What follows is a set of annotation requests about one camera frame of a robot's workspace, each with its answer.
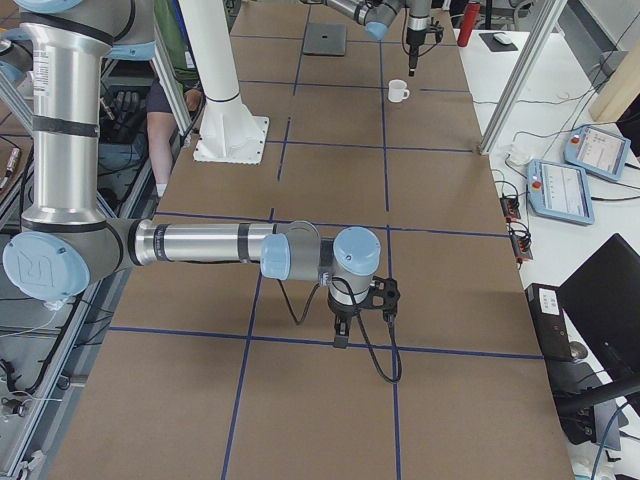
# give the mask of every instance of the blue tape line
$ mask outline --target blue tape line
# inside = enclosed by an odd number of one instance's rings
[[[432,147],[389,147],[388,150],[407,150],[412,152],[447,152],[447,153],[473,153],[470,148],[432,148]]]
[[[265,40],[304,40],[302,37],[272,37],[271,35],[229,35],[231,38],[258,38]]]
[[[287,142],[291,145],[311,145],[317,147],[341,147],[341,148],[369,148],[380,150],[382,146],[378,145],[358,145],[358,144],[350,144],[350,143],[322,143],[322,142],[301,142],[301,141],[289,141]]]
[[[240,368],[240,378],[238,379],[238,388],[236,390],[236,400],[233,405],[233,414],[231,416],[231,425],[229,425],[229,437],[227,438],[227,449],[224,454],[224,464],[222,466],[221,480],[227,478],[227,471],[229,469],[229,460],[231,458],[231,448],[233,446],[233,437],[236,430],[236,422],[238,420],[238,410],[240,409],[240,398],[242,397],[242,387],[244,385],[244,376],[247,371],[247,363],[249,361],[249,348],[251,347],[251,334],[253,333],[253,326],[256,320],[256,308],[258,306],[258,298],[260,296],[260,286],[262,284],[262,275],[258,275],[258,283],[256,285],[256,293],[253,297],[253,307],[251,309],[251,320],[249,322],[249,330],[247,331],[247,340],[244,347],[244,354],[242,356],[242,367]]]
[[[382,108],[382,155],[384,160],[384,206],[387,212],[389,212],[389,170],[387,161],[387,122],[385,118],[384,108],[384,68],[382,64],[382,43],[379,44],[378,49],[380,51],[380,100]]]
[[[307,6],[307,20],[304,24],[304,33],[302,34],[302,38],[307,36],[307,28],[309,27],[309,18],[311,17],[311,5]],[[293,85],[293,96],[296,96],[296,92],[298,91],[298,80],[300,80],[300,67],[302,66],[302,50],[304,48],[304,41],[300,45],[300,55],[298,56],[298,68],[296,70],[296,80]]]
[[[257,39],[266,39],[266,40],[304,40],[304,37],[281,37],[278,35],[246,35],[246,34],[231,34],[229,35],[231,38],[257,38]],[[349,40],[347,39],[347,43],[386,43],[389,45],[400,45],[402,42],[398,42],[397,40],[383,40],[382,42],[378,42],[377,40]],[[425,43],[425,47],[434,45],[433,43]],[[439,47],[457,47],[458,45],[455,43],[439,43]]]
[[[419,229],[400,229],[400,228],[392,228],[397,231],[419,231]],[[428,233],[433,233],[435,235],[461,235],[467,237],[490,237],[490,238],[509,238],[509,235],[506,233],[484,233],[484,232],[459,232],[454,230],[424,230]]]
[[[254,300],[254,308],[257,306],[257,298]],[[252,319],[255,321],[255,311],[252,310]],[[253,331],[253,323],[249,325],[250,331]],[[189,330],[170,330],[159,328],[144,328],[144,327],[109,327],[109,330],[130,332],[130,333],[153,333],[159,335],[176,335],[176,336],[191,336],[191,337],[213,337],[225,340],[255,340],[260,342],[272,342],[272,343],[290,343],[300,345],[320,345],[325,347],[333,347],[333,342],[324,340],[308,340],[300,338],[286,338],[286,337],[265,337],[251,335],[234,335],[227,333],[215,333],[215,332],[198,332]],[[352,348],[367,348],[364,343],[349,343],[349,347]],[[373,348],[378,350],[391,350],[390,345],[373,344]],[[501,352],[482,352],[477,350],[453,350],[443,348],[430,348],[430,347],[402,347],[398,349],[401,352],[413,352],[413,353],[435,353],[441,355],[462,355],[469,357],[491,357],[491,358],[511,358],[518,360],[544,360],[542,355],[530,355],[519,353],[501,353]]]
[[[118,327],[110,326],[109,330],[114,332],[130,332],[130,333],[154,333],[157,335],[176,335],[183,337],[211,337],[222,338],[225,340],[246,340],[246,335],[237,335],[233,333],[215,333],[215,332],[199,332],[191,330],[171,330],[167,328],[145,328],[145,327]]]
[[[284,166],[284,155],[287,151],[287,140],[289,139],[289,127],[291,127],[291,117],[287,118],[287,128],[284,131],[284,143],[282,145],[282,152],[280,152],[280,166],[278,167],[278,181],[282,178],[282,167]]]
[[[391,227],[387,225],[385,229],[387,233],[387,270],[389,273],[389,277],[393,278],[393,257],[391,250]]]
[[[267,140],[266,143],[284,143],[283,140]],[[290,145],[310,145],[316,147],[339,147],[339,148],[369,148],[374,150],[382,150],[383,146],[377,145],[358,145],[358,144],[350,144],[350,143],[325,143],[325,142],[303,142],[303,141],[295,141],[289,140],[287,144]],[[412,152],[447,152],[447,153],[473,153],[473,150],[470,148],[432,148],[432,147],[390,147],[387,145],[387,150],[407,150]]]
[[[421,92],[442,92],[442,93],[471,93],[469,90],[458,90],[455,88],[421,88]]]
[[[391,228],[387,225],[387,264],[389,277],[393,278],[393,254],[391,249]],[[398,375],[398,360],[395,355],[391,355],[393,366],[393,376]],[[398,384],[393,384],[393,423],[396,442],[396,478],[402,480],[402,451],[400,450],[400,403],[398,400]]]
[[[524,353],[482,352],[478,350],[452,350],[446,348],[398,347],[401,352],[435,353],[442,355],[460,355],[465,357],[511,358],[514,360],[544,360],[542,355]]]
[[[290,220],[282,220],[282,223],[291,223]],[[368,228],[370,230],[384,230],[385,227],[379,227],[376,225],[362,225],[362,224],[350,224],[350,223],[323,223],[323,222],[313,222],[314,225],[319,227],[336,227],[336,228],[349,228],[349,227],[363,227]]]
[[[240,83],[257,83],[264,85],[291,85],[298,87],[327,87],[327,88],[365,88],[370,90],[377,90],[380,87],[375,87],[373,85],[349,85],[349,84],[341,84],[341,83],[315,83],[315,82],[283,82],[277,80],[239,80]],[[384,90],[389,90],[388,87],[382,85]],[[421,88],[421,92],[432,92],[432,93],[471,93],[469,90],[457,90],[452,88]]]
[[[295,344],[295,345],[321,345],[323,347],[333,347],[332,342],[328,342],[324,340],[306,340],[303,338],[256,337],[256,336],[251,337],[251,339],[259,342],[289,343],[289,344]]]

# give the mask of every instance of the metal pole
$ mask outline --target metal pole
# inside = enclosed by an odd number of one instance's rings
[[[189,117],[189,110],[187,104],[184,101],[182,95],[182,89],[178,86],[173,76],[173,66],[169,59],[169,53],[167,47],[162,40],[162,34],[158,28],[158,22],[154,19],[153,29],[156,36],[156,54],[153,57],[153,66],[156,69],[158,78],[160,79],[160,85],[164,89],[164,93],[167,96],[171,111],[178,124],[178,130],[180,135],[184,135],[191,123],[191,117]]]
[[[0,100],[9,107],[29,135],[33,136],[33,112],[16,87],[2,72],[0,72]]]
[[[486,0],[484,7],[484,29],[491,30],[491,16],[493,15],[493,0]]]
[[[529,39],[522,49],[511,77],[502,92],[498,106],[493,112],[487,130],[484,134],[479,150],[483,155],[488,154],[498,141],[511,110],[513,110],[520,92],[524,87],[533,66],[551,34],[554,25],[560,17],[567,0],[546,0],[542,6],[540,16],[529,35]]]

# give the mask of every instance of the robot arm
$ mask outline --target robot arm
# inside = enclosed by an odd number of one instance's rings
[[[23,232],[6,246],[3,263],[24,293],[64,299],[116,271],[154,261],[259,262],[266,277],[329,287],[336,346],[346,346],[349,322],[360,308],[382,310],[385,318],[395,315],[395,282],[373,276],[380,243],[364,228],[323,239],[306,222],[154,225],[106,219],[96,209],[100,61],[114,51],[118,58],[153,56],[153,2],[16,2],[34,53],[34,203],[23,213]],[[227,42],[214,43],[217,50],[230,50],[224,29]],[[230,57],[233,66],[230,53],[220,55]],[[211,74],[207,67],[201,76]],[[220,71],[219,65],[211,67],[214,75]],[[212,94],[232,95],[228,103],[239,99],[237,78],[203,83],[208,102]],[[376,297],[381,300],[374,304]]]
[[[431,0],[322,0],[322,3],[364,25],[365,31],[377,41],[384,38],[402,9],[408,9],[407,35],[403,40],[409,45],[410,77],[415,75],[420,47],[425,44],[426,36],[433,33],[436,43],[440,43],[444,34],[443,27],[430,17]]]

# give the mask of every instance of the grid line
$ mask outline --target grid line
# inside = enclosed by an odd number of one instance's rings
[[[387,224],[387,269],[389,277],[393,278],[393,250],[391,248],[391,228]],[[398,359],[391,352],[392,375],[397,378],[398,375]],[[393,390],[393,424],[394,439],[396,447],[396,480],[402,480],[402,450],[400,449],[400,402],[398,397],[398,384],[392,385]]]
[[[255,39],[264,39],[264,40],[304,40],[304,37],[283,37],[283,36],[279,36],[279,35],[247,35],[247,34],[231,34],[229,35],[231,38],[255,38]],[[347,39],[347,43],[382,43],[385,45],[401,45],[402,42],[399,42],[397,40],[382,40],[382,41],[377,41],[377,40],[349,40]],[[429,43],[426,42],[424,44],[425,46],[432,46],[432,45],[438,45],[439,47],[457,47],[458,45],[456,43]]]
[[[385,118],[385,89],[384,89],[384,67],[382,63],[382,43],[378,44],[380,54],[380,100],[382,111],[382,153],[384,157],[384,205],[387,213],[390,210],[389,205],[389,169],[387,161],[387,122]]]
[[[343,84],[343,83],[316,83],[316,82],[285,82],[283,80],[238,80],[240,83],[257,83],[257,84],[264,84],[264,85],[290,85],[290,86],[294,86],[297,85],[299,87],[324,87],[324,88],[361,88],[361,89],[368,89],[368,90],[377,90],[380,87],[374,87],[371,85],[350,85],[350,84]],[[382,88],[384,90],[387,90],[388,87],[384,86],[384,83],[382,85]],[[430,93],[471,93],[469,90],[462,90],[462,89],[455,89],[455,88],[432,88],[432,87],[425,87],[425,88],[420,88],[419,91],[421,92],[430,92]]]
[[[262,284],[262,274],[258,274],[258,282],[256,284],[256,293],[253,297],[253,307],[251,309],[251,320],[249,321],[249,328],[247,330],[247,339],[245,341],[244,353],[242,355],[242,366],[240,367],[240,377],[238,378],[238,387],[236,390],[236,399],[233,405],[233,413],[231,415],[231,424],[229,425],[229,436],[227,438],[227,448],[224,454],[224,463],[222,465],[221,480],[227,478],[227,472],[229,470],[229,461],[231,459],[231,449],[233,447],[233,437],[236,430],[236,422],[238,421],[238,412],[240,410],[240,401],[242,399],[242,387],[244,386],[244,376],[247,372],[247,364],[249,363],[249,349],[251,348],[251,334],[253,333],[253,326],[256,320],[256,309],[258,306],[258,298],[260,296],[260,286]]]
[[[267,140],[266,143],[284,143],[283,140]],[[381,145],[361,145],[357,143],[326,143],[326,142],[301,142],[297,140],[289,140],[290,145],[310,145],[317,147],[349,147],[349,148],[369,148],[374,150],[382,150]],[[411,152],[447,152],[447,153],[473,153],[470,148],[434,148],[434,147],[392,147],[387,145],[387,150],[411,151]]]
[[[280,166],[278,167],[278,182],[282,179],[282,169],[284,168],[284,155],[287,151],[287,140],[289,139],[289,128],[291,127],[291,117],[287,118],[287,128],[284,132],[284,142],[280,152]]]
[[[209,337],[221,340],[247,340],[247,335],[234,335],[228,333],[203,332],[192,330],[171,330],[166,328],[149,328],[149,327],[127,327],[127,326],[111,326],[110,331],[125,333],[151,333],[155,335],[174,335],[174,336],[190,336],[190,337]],[[295,345],[317,345],[324,347],[332,347],[333,342],[327,340],[313,340],[305,338],[289,338],[289,337],[267,337],[263,335],[252,335],[252,341],[266,343],[286,343]],[[364,343],[349,343],[349,348],[367,348]],[[372,344],[376,350],[390,351],[390,345]],[[544,360],[542,355],[534,355],[528,353],[508,353],[508,352],[487,352],[482,350],[460,350],[452,348],[435,348],[435,347],[411,347],[398,345],[401,352],[411,353],[430,353],[436,355],[458,355],[464,357],[488,357],[488,358],[506,358],[511,360]]]
[[[302,66],[302,52],[304,50],[304,37],[307,36],[307,27],[309,27],[309,18],[311,17],[311,5],[307,6],[307,20],[304,24],[304,33],[302,34],[302,43],[300,44],[300,55],[298,56],[298,69],[296,70],[296,80],[293,84],[293,96],[298,91],[298,80],[300,80],[300,67]]]

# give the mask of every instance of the person's leg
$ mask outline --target person's leg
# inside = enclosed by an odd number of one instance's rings
[[[173,114],[165,112],[150,112],[147,114],[149,159],[151,160],[151,168],[156,179],[159,196],[164,193],[164,188],[169,183],[169,177],[171,176],[173,154],[169,142],[175,129],[176,120],[173,118]]]
[[[156,78],[147,94],[147,136],[149,138],[149,159],[160,197],[164,194],[164,189],[171,176],[173,155],[169,142],[175,128],[176,121],[171,112],[171,106]]]

